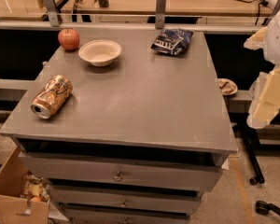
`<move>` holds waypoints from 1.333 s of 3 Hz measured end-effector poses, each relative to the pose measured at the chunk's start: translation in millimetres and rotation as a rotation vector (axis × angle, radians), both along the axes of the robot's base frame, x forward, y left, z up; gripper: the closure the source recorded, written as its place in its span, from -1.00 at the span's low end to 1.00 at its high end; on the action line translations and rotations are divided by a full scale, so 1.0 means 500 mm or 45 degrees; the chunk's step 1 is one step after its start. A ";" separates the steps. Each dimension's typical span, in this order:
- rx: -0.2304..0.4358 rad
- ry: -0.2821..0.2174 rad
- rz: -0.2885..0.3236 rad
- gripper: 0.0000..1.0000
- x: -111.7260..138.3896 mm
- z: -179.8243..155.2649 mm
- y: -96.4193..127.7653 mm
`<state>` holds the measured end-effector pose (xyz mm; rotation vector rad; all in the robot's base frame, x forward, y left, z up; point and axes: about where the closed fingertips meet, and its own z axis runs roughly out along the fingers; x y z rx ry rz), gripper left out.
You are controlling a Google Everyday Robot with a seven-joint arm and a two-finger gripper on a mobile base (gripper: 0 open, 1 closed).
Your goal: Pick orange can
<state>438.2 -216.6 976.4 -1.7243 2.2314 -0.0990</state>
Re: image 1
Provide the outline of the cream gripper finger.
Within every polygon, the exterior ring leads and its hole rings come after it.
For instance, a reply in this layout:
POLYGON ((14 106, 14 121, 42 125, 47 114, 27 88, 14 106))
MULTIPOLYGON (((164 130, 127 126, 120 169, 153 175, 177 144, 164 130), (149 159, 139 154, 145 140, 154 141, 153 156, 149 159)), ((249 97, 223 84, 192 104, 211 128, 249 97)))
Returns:
POLYGON ((264 36, 266 30, 267 27, 262 27, 261 29, 259 29, 256 33, 254 33, 244 42, 244 47, 246 49, 252 50, 262 49, 264 45, 264 36))
POLYGON ((246 122, 251 128, 262 129, 271 123, 279 111, 280 66, 276 66, 270 73, 259 73, 246 122))

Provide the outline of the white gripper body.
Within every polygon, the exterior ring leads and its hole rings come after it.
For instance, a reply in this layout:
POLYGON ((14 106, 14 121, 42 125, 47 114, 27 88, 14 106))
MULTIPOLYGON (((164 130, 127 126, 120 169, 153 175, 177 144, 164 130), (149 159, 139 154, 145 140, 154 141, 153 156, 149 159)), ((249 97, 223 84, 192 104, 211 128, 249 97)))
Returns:
POLYGON ((267 25, 263 47, 264 58, 280 65, 280 10, 272 17, 267 25))

